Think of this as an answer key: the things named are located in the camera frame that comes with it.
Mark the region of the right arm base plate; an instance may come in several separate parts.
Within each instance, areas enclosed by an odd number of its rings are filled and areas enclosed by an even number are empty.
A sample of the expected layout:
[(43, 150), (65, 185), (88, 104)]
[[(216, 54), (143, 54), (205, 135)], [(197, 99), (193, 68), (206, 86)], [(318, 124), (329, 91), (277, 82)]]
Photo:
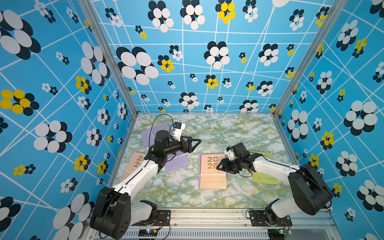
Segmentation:
[(253, 227), (291, 227), (292, 221), (289, 216), (278, 218), (272, 212), (252, 210), (246, 211), (246, 217), (251, 221)]

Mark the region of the green calendar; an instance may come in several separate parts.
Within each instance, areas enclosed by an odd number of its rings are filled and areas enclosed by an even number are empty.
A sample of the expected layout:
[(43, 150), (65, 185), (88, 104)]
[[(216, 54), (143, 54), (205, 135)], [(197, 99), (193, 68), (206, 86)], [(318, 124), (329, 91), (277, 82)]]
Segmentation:
[[(274, 156), (273, 156), (272, 152), (251, 150), (250, 153), (262, 154), (266, 158), (274, 160)], [(253, 181), (253, 183), (257, 183), (257, 184), (267, 184), (267, 185), (276, 185), (276, 186), (278, 186), (280, 184), (279, 180), (277, 178), (274, 178), (270, 175), (259, 173), (259, 172), (253, 173), (252, 181)]]

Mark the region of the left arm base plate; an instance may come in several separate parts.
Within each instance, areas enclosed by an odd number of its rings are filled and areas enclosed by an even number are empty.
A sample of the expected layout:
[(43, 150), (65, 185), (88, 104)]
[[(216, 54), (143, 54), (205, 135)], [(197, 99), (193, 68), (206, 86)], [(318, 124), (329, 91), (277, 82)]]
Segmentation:
[(143, 221), (133, 224), (133, 226), (169, 226), (171, 221), (171, 210), (157, 210), (157, 215), (153, 222), (144, 224)]

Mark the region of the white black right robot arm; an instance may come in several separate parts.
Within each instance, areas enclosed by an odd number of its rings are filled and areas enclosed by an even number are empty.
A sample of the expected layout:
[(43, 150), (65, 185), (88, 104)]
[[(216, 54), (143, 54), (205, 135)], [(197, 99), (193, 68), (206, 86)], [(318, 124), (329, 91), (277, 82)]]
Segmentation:
[(310, 164), (298, 166), (275, 162), (262, 154), (250, 153), (243, 143), (227, 147), (225, 156), (217, 165), (219, 171), (236, 175), (248, 170), (269, 175), (290, 186), (291, 197), (277, 199), (265, 208), (264, 218), (270, 226), (293, 214), (314, 216), (332, 202), (332, 191)]

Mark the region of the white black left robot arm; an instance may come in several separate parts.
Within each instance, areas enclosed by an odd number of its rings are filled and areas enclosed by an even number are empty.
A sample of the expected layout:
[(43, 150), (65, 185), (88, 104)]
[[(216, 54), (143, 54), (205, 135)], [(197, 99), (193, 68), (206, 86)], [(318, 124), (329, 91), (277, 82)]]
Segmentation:
[(146, 200), (132, 205), (132, 199), (144, 185), (168, 162), (169, 155), (178, 152), (192, 153), (200, 139), (157, 132), (154, 145), (149, 148), (144, 161), (131, 175), (112, 188), (104, 187), (98, 194), (90, 227), (100, 234), (119, 240), (134, 224), (152, 225), (157, 218), (157, 205)]

